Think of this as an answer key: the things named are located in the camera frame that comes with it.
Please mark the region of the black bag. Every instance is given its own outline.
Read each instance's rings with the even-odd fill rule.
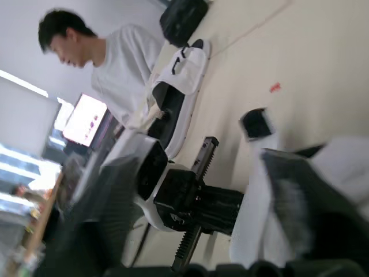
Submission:
[[[178,48],[186,46],[208,9],[205,0],[172,0],[160,18],[164,37]]]

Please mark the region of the monitor screen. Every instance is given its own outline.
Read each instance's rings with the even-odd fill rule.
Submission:
[[[64,137],[89,147],[106,111],[103,102],[82,94],[64,128]]]

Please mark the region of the white cloth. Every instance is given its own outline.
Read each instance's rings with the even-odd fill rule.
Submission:
[[[105,61],[92,73],[92,87],[123,125],[139,108],[162,43],[137,25],[126,25],[106,38]],[[144,113],[147,115],[147,104]]]
[[[261,160],[264,148],[281,150],[279,133],[274,133],[259,140],[249,141],[251,157],[253,158],[253,172],[244,195],[235,227],[232,233],[229,257],[233,263],[250,267],[258,259],[267,259],[282,265],[284,257],[289,257],[288,248],[279,233],[275,235],[268,231],[268,227],[276,229],[275,215],[271,212],[272,192],[269,187],[268,175]]]
[[[336,137],[312,159],[324,179],[355,205],[369,199],[369,139]]]
[[[153,89],[161,82],[165,82],[184,95],[191,95],[198,90],[208,64],[208,55],[203,49],[193,47],[187,48],[184,55],[186,58],[182,57],[181,50],[174,54],[170,63],[153,83]]]

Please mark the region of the person in background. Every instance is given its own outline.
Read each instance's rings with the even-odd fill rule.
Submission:
[[[124,126],[145,101],[145,85],[162,42],[143,27],[125,25],[106,38],[98,37],[83,19],[67,10],[48,12],[39,24],[39,43],[61,63],[83,68],[93,63],[92,87]],[[144,113],[148,113],[147,99]]]
[[[45,201],[44,194],[46,192],[44,190],[42,191],[34,191],[28,189],[25,185],[19,184],[18,186],[14,187],[11,195],[27,199],[30,202],[43,204]]]

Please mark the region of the black hair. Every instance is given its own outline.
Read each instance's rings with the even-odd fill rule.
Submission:
[[[48,12],[39,24],[39,43],[43,52],[50,47],[55,35],[66,37],[66,31],[72,28],[85,36],[96,36],[96,34],[86,26],[83,19],[75,13],[67,10],[52,10]]]
[[[12,190],[10,191],[10,195],[16,196],[18,193],[19,186],[14,186]]]

